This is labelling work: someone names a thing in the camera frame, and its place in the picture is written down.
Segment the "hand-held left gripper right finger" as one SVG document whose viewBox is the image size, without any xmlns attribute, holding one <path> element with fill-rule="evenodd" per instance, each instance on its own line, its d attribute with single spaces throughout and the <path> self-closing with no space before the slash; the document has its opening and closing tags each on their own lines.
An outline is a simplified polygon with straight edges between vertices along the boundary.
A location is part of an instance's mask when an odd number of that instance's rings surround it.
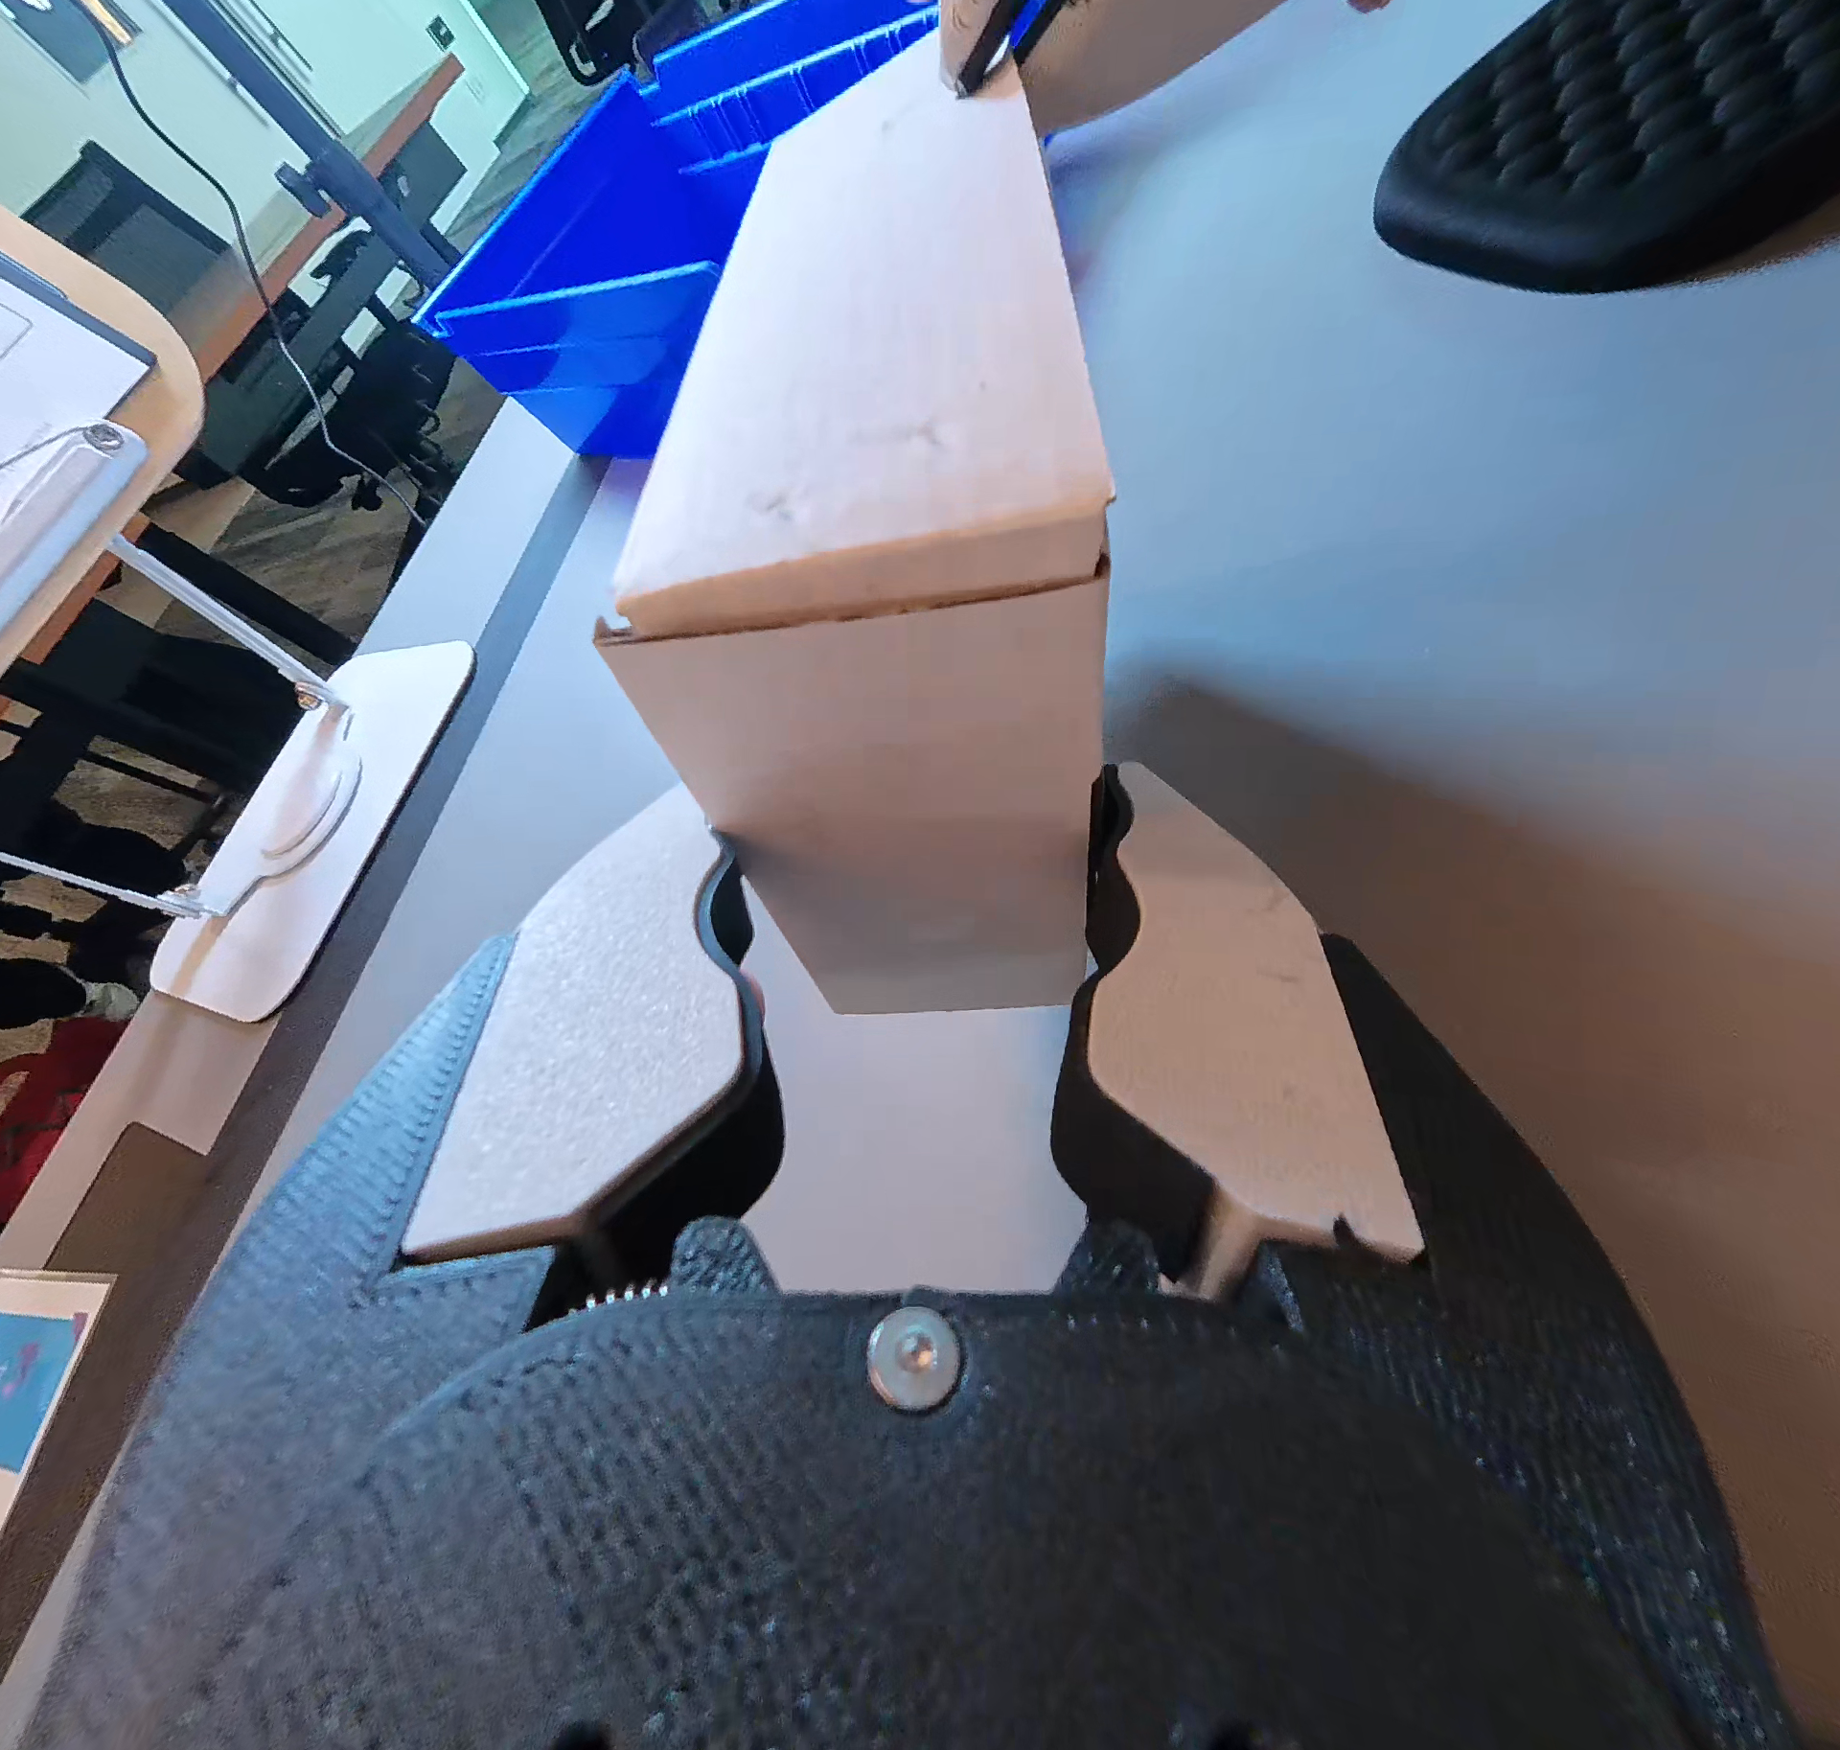
<svg viewBox="0 0 1840 1750">
<path fill-rule="evenodd" d="M 1312 917 L 1142 764 L 1100 778 L 1086 947 L 1052 1160 L 1090 1221 L 1134 1227 L 1163 1283 L 1207 1299 L 1265 1241 L 1424 1253 Z"/>
</svg>

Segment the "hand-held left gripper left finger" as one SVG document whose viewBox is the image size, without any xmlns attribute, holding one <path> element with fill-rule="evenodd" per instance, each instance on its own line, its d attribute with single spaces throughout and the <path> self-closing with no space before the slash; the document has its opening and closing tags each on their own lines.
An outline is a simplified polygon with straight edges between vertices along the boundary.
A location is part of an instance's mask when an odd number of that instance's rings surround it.
<svg viewBox="0 0 1840 1750">
<path fill-rule="evenodd" d="M 540 1245 L 665 1269 L 740 1217 L 784 1156 L 752 921 L 687 788 L 657 796 L 528 909 L 402 1235 L 404 1259 Z"/>
</svg>

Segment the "white cardboard box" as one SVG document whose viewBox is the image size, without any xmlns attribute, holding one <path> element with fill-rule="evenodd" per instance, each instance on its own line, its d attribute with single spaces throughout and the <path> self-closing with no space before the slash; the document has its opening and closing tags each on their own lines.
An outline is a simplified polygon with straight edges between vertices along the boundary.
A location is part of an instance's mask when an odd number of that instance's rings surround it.
<svg viewBox="0 0 1840 1750">
<path fill-rule="evenodd" d="M 1086 971 L 1114 482 L 1018 73 L 941 67 L 770 143 L 597 633 L 844 1013 Z"/>
</svg>

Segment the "black textured cushion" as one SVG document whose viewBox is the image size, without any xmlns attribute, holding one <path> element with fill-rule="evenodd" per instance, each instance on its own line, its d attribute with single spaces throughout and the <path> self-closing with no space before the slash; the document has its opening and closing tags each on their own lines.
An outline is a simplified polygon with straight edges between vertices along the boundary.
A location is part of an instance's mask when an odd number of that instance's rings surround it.
<svg viewBox="0 0 1840 1750">
<path fill-rule="evenodd" d="M 1392 147 L 1396 254 L 1551 294 L 1777 258 L 1835 216 L 1837 0 L 1549 0 Z"/>
</svg>

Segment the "blue plastic bin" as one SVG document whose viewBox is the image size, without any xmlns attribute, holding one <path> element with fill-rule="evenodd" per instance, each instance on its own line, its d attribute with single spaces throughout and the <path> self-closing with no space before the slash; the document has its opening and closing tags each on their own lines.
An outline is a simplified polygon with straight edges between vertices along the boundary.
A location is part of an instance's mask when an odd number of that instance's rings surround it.
<svg viewBox="0 0 1840 1750">
<path fill-rule="evenodd" d="M 937 10 L 770 0 L 617 77 L 422 327 L 583 457 L 812 464 L 1090 407 L 1012 67 L 973 103 Z"/>
</svg>

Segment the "dark red bag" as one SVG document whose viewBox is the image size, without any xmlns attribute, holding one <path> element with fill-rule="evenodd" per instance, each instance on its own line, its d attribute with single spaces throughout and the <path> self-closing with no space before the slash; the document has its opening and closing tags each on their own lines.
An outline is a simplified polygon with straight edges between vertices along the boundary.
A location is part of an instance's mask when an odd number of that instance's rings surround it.
<svg viewBox="0 0 1840 1750">
<path fill-rule="evenodd" d="M 53 1025 L 49 1043 L 1 1064 L 1 1223 L 11 1219 L 45 1164 L 81 1096 L 126 1031 L 124 1021 L 94 1017 Z"/>
</svg>

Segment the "brown topped desk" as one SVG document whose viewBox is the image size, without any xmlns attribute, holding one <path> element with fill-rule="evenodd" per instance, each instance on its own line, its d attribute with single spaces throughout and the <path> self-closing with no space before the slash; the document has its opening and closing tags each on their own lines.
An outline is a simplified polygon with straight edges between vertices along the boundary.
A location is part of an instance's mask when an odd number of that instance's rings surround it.
<svg viewBox="0 0 1840 1750">
<path fill-rule="evenodd" d="M 424 218 L 432 222 L 438 198 L 422 196 L 400 176 L 400 155 L 430 131 L 438 101 L 460 81 L 460 73 L 458 59 L 440 59 L 345 141 L 412 222 Z M 196 359 L 202 385 L 224 371 L 243 339 L 267 325 L 267 308 L 345 228 L 357 226 L 367 234 L 379 248 L 383 270 L 402 270 L 389 246 L 363 222 L 349 218 L 337 206 L 325 216 L 311 216 L 283 184 L 277 184 L 255 210 L 238 210 L 228 226 L 232 232 L 228 252 L 208 266 L 196 286 L 166 316 Z"/>
</svg>

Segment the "printed paper card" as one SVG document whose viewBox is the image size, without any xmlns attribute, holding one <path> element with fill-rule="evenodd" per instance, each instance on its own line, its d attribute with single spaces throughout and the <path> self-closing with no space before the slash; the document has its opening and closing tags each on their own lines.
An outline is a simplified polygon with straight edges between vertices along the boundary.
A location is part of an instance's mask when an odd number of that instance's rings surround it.
<svg viewBox="0 0 1840 1750">
<path fill-rule="evenodd" d="M 112 1283 L 112 1275 L 1 1271 L 3 1517 L 11 1513 Z"/>
</svg>

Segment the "black metal stand pole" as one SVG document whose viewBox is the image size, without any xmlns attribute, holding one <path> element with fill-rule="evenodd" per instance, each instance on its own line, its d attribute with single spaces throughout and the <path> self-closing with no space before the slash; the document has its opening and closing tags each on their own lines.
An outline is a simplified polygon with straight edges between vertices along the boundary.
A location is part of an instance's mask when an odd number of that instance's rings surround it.
<svg viewBox="0 0 1840 1750">
<path fill-rule="evenodd" d="M 311 216 L 325 216 L 337 206 L 349 218 L 363 222 L 424 290 L 436 288 L 458 264 L 458 252 L 446 244 L 430 220 L 412 222 L 402 214 L 375 172 L 359 161 L 305 95 L 263 57 L 251 37 L 243 35 L 222 4 L 218 0 L 160 2 L 301 153 L 303 171 L 277 172 L 287 194 Z"/>
</svg>

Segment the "light wooden side table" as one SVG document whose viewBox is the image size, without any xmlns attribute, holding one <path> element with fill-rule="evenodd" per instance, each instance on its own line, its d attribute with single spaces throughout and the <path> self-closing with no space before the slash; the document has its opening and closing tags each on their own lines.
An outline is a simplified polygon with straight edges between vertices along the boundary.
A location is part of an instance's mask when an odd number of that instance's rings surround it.
<svg viewBox="0 0 1840 1750">
<path fill-rule="evenodd" d="M 202 375 L 188 345 L 152 304 L 110 278 L 100 266 L 57 244 L 25 218 L 1 212 L 3 256 L 31 270 L 75 308 L 150 351 L 152 367 L 114 407 L 108 421 L 134 433 L 144 459 L 108 502 L 94 512 L 47 578 L 9 617 L 3 617 L 1 665 L 41 659 L 100 588 L 114 564 L 108 544 L 142 526 L 138 514 L 154 488 L 190 449 L 202 423 Z"/>
</svg>

